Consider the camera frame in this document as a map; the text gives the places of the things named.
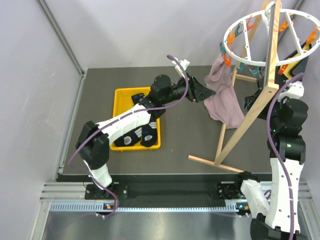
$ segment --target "white clip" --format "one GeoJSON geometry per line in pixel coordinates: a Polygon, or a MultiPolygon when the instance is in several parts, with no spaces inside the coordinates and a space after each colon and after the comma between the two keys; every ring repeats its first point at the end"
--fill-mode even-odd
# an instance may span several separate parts
{"type": "MultiPolygon", "coordinates": [[[[175,61],[172,61],[172,63],[175,65],[174,69],[176,70],[176,72],[179,74],[180,77],[184,78],[185,75],[184,73],[182,72],[182,70],[180,69],[180,67],[177,65],[177,63],[175,61]]],[[[190,62],[188,60],[180,60],[179,61],[180,65],[183,67],[183,70],[187,70],[187,67],[189,66],[190,62]]]]}

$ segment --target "gray table surface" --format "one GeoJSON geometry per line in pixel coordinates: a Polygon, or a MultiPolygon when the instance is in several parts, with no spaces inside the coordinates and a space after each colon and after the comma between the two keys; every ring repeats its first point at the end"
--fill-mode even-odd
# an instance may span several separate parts
{"type": "MultiPolygon", "coordinates": [[[[188,73],[204,84],[211,66],[190,66],[188,73]]],[[[115,90],[118,88],[147,87],[156,76],[166,74],[172,83],[178,81],[173,67],[132,67],[89,69],[81,95],[67,160],[75,151],[76,141],[88,121],[101,122],[112,118],[115,90]]],[[[244,97],[252,95],[257,85],[236,80],[235,92],[240,106],[244,97]]],[[[213,161],[215,159],[222,123],[210,118],[203,102],[187,99],[160,117],[161,147],[153,151],[110,151],[108,168],[111,174],[177,174],[227,173],[225,170],[188,160],[188,155],[213,161]]],[[[224,143],[234,130],[227,129],[224,143]]],[[[74,165],[84,167],[79,156],[74,165]]],[[[257,119],[223,162],[234,168],[254,172],[271,172],[267,148],[266,121],[257,119]]],[[[67,164],[64,174],[82,174],[67,164]]]]}

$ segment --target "teal clothespin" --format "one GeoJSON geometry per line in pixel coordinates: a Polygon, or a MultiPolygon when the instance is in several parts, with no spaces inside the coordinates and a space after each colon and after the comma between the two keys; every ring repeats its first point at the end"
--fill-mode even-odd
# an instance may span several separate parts
{"type": "Polygon", "coordinates": [[[259,72],[259,66],[256,66],[255,67],[255,70],[252,70],[251,68],[249,68],[252,76],[255,78],[257,75],[258,75],[258,72],[259,72]]]}
{"type": "Polygon", "coordinates": [[[243,62],[240,63],[240,66],[238,66],[236,69],[239,73],[241,73],[245,68],[245,64],[243,62]]]}
{"type": "Polygon", "coordinates": [[[220,42],[220,52],[222,53],[222,55],[225,55],[225,54],[226,54],[226,49],[225,49],[225,47],[224,47],[223,42],[220,42]]]}
{"type": "Polygon", "coordinates": [[[239,32],[240,24],[241,23],[239,23],[238,26],[236,26],[236,29],[235,29],[235,32],[234,32],[235,37],[238,37],[243,32],[243,31],[239,32]]]}

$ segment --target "orange clothespin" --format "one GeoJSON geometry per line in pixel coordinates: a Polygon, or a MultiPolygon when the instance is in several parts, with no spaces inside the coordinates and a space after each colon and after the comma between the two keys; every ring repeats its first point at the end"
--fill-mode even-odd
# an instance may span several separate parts
{"type": "Polygon", "coordinates": [[[278,71],[278,74],[279,74],[279,75],[284,74],[284,71],[287,69],[288,65],[289,65],[289,64],[284,64],[284,65],[282,65],[282,66],[280,67],[279,71],[278,71]]]}
{"type": "Polygon", "coordinates": [[[308,36],[308,38],[306,39],[306,45],[309,45],[309,44],[311,44],[314,40],[316,40],[317,38],[316,38],[316,34],[317,34],[317,29],[319,29],[320,28],[320,26],[317,26],[314,30],[313,30],[313,32],[308,36]]]}
{"type": "Polygon", "coordinates": [[[285,30],[287,27],[289,27],[289,23],[287,22],[287,19],[285,19],[281,25],[281,27],[279,28],[279,32],[282,32],[283,30],[285,30]]]}
{"type": "Polygon", "coordinates": [[[224,63],[227,67],[230,67],[230,63],[231,63],[231,57],[229,59],[227,59],[227,56],[226,55],[223,55],[223,60],[224,60],[224,63]]]}
{"type": "Polygon", "coordinates": [[[232,30],[230,30],[229,35],[228,35],[228,42],[227,42],[228,46],[234,42],[235,37],[236,37],[236,34],[232,33],[232,30]]]}
{"type": "Polygon", "coordinates": [[[250,30],[255,24],[253,23],[251,26],[249,26],[250,20],[251,20],[252,16],[250,16],[248,22],[246,23],[246,29],[250,30]]]}

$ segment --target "white wall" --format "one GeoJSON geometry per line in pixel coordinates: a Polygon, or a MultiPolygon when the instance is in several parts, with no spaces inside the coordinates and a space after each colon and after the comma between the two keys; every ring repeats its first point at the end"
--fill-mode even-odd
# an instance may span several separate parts
{"type": "Polygon", "coordinates": [[[0,238],[23,240],[80,77],[35,0],[2,0],[0,30],[0,238]]]}
{"type": "MultiPolygon", "coordinates": [[[[228,27],[261,0],[46,0],[83,68],[170,66],[172,54],[211,65],[228,27]]],[[[283,7],[294,1],[283,0],[283,7]]],[[[263,60],[259,29],[253,59],[263,60]]]]}
{"type": "MultiPolygon", "coordinates": [[[[301,11],[320,19],[320,2],[306,1],[301,11]]],[[[306,19],[297,18],[294,28],[300,42],[303,43],[314,30],[315,24],[306,19]]],[[[286,34],[278,47],[279,56],[282,59],[295,50],[291,35],[286,34]]],[[[304,96],[302,100],[309,106],[308,118],[303,124],[301,135],[306,143],[306,162],[302,171],[302,177],[307,180],[311,194],[314,198],[317,210],[320,213],[320,49],[317,49],[308,60],[303,78],[304,96]]]]}

